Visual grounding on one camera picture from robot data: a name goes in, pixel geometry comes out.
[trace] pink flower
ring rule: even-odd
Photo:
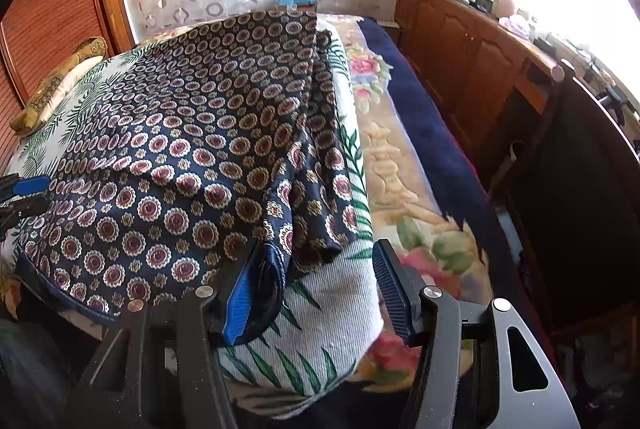
[[[356,96],[360,98],[369,98],[369,89],[367,88],[356,88],[355,89]]]
[[[400,255],[402,263],[413,266],[427,284],[443,288],[453,298],[460,299],[460,276],[440,269],[438,262],[424,247]]]
[[[372,59],[354,59],[351,61],[351,71],[361,74],[376,73],[380,71],[380,66]]]
[[[387,371],[404,371],[408,375],[415,373],[420,360],[420,348],[405,346],[400,337],[386,330],[371,345],[369,354]]]

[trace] bed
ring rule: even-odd
[[[331,351],[322,347],[315,360],[305,359],[298,351],[300,360],[294,364],[292,359],[280,356],[280,349],[272,350],[273,341],[283,335],[276,330],[296,334],[300,330],[296,324],[303,328],[307,322],[317,324],[314,315],[318,310],[337,319],[333,330],[348,330],[353,322],[348,316],[340,317],[345,303],[324,303],[316,295],[323,282],[318,277],[322,272],[318,271],[287,289],[287,306],[276,329],[268,330],[261,340],[263,346],[259,348],[263,353],[255,349],[258,346],[228,351],[223,365],[232,397],[250,411],[280,418],[304,411],[300,416],[308,420],[322,419],[331,412],[336,420],[342,417],[345,424],[353,417],[351,425],[345,427],[364,425],[362,418],[370,416],[377,421],[377,427],[383,427],[384,420],[394,427],[413,380],[419,351],[406,349],[393,335],[384,308],[380,319],[369,259],[375,239],[391,240],[404,262],[415,266],[426,283],[438,284],[454,297],[478,303],[488,303],[493,297],[508,298],[549,355],[550,352],[474,168],[391,38],[370,18],[320,16],[319,22],[323,22],[319,28],[340,38],[335,49],[329,50],[334,83],[353,92],[350,101],[350,94],[340,96],[336,91],[338,101],[342,99],[338,106],[342,149],[348,164],[356,169],[355,176],[350,174],[353,191],[366,189],[369,202],[361,218],[369,234],[363,235],[360,244],[351,247],[351,252],[334,261],[333,266],[326,267],[338,272],[338,277],[331,278],[334,282],[345,276],[357,281],[353,289],[344,293],[345,297],[357,297],[346,304],[362,307],[356,317],[366,333],[351,337],[357,339],[357,344],[349,343],[353,346],[351,353],[338,357],[332,357]],[[173,40],[175,35],[173,32],[153,38],[132,52],[96,66],[47,123],[50,125],[46,138],[36,134],[21,144],[8,172],[31,175],[54,171],[63,154],[57,146],[68,144],[76,130],[82,129],[81,124],[101,96],[116,84],[121,70],[135,65],[158,41]],[[17,235],[12,241],[3,247],[5,261],[12,260],[16,241],[20,245]],[[59,309],[69,322],[101,338],[111,319],[96,313],[96,308],[92,311],[69,300],[68,295],[61,295],[52,282],[42,279],[27,253],[20,253],[19,247],[17,252],[16,277],[47,304]],[[466,347],[463,372],[471,362],[470,348]],[[469,387],[463,379],[462,403]],[[385,401],[372,402],[371,395],[383,395],[378,398]],[[366,416],[353,409],[359,404],[367,411]],[[383,409],[377,411],[374,406]]]

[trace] metal screw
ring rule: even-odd
[[[139,312],[144,307],[145,301],[143,301],[142,299],[133,299],[132,301],[129,301],[127,310],[129,310],[130,312]]]
[[[508,312],[511,310],[511,303],[507,299],[498,297],[497,299],[494,299],[494,308],[501,312]]]
[[[213,295],[213,288],[209,285],[199,286],[196,288],[196,295],[201,298],[211,297]]]
[[[442,290],[437,286],[426,286],[424,290],[422,290],[427,297],[431,297],[432,299],[437,299],[438,297],[442,297]]]

